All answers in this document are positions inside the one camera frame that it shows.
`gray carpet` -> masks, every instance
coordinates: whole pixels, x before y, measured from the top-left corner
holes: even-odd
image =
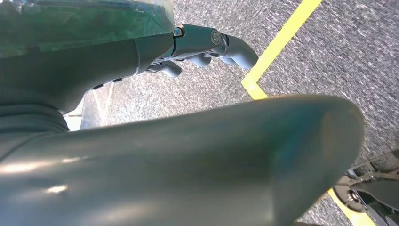
[[[244,39],[258,54],[300,0],[175,0],[177,23],[217,28]],[[349,98],[367,120],[357,162],[399,145],[399,1],[324,0],[259,84],[270,96],[320,93]],[[250,101],[240,81],[247,71],[213,61],[187,62],[171,79],[141,74],[89,92],[83,128],[142,121]],[[329,197],[300,221],[351,225]]]

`metal bolt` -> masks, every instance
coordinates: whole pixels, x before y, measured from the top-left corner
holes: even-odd
[[[348,191],[348,202],[349,203],[358,203],[359,196],[352,190]]]
[[[183,35],[184,35],[184,32],[180,27],[175,28],[175,30],[173,31],[173,36],[175,36],[175,37],[180,37]]]
[[[220,33],[216,30],[213,30],[211,32],[211,41],[215,45],[219,45],[220,41],[222,40],[222,37],[220,36]]]

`gray plastic housing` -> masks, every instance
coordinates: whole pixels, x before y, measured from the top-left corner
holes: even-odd
[[[77,132],[46,123],[0,134],[2,225],[288,226],[364,136],[354,104],[314,95]]]
[[[173,35],[155,35],[0,60],[0,104],[76,108],[83,95],[106,82],[145,71],[173,46]]]

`transparent plastic wrap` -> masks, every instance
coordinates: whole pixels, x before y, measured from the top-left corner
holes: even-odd
[[[173,0],[0,0],[0,58],[173,29]]]

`yellow tape line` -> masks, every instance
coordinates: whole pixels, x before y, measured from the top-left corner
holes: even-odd
[[[256,65],[245,76],[241,84],[253,99],[267,98],[265,92],[257,85],[258,80],[320,3],[321,0],[303,0],[271,41]]]
[[[352,222],[354,226],[376,226],[372,219],[366,213],[357,213],[346,207],[341,200],[338,199],[335,192],[330,189],[328,194],[333,198],[334,202],[346,215],[346,217]]]
[[[258,80],[320,3],[321,0],[303,0],[276,37],[271,41],[256,65],[242,80],[242,86],[253,99],[267,98],[266,93],[257,84]],[[344,206],[332,189],[328,191],[328,194],[354,226],[375,226],[375,223],[366,213],[356,213]]]

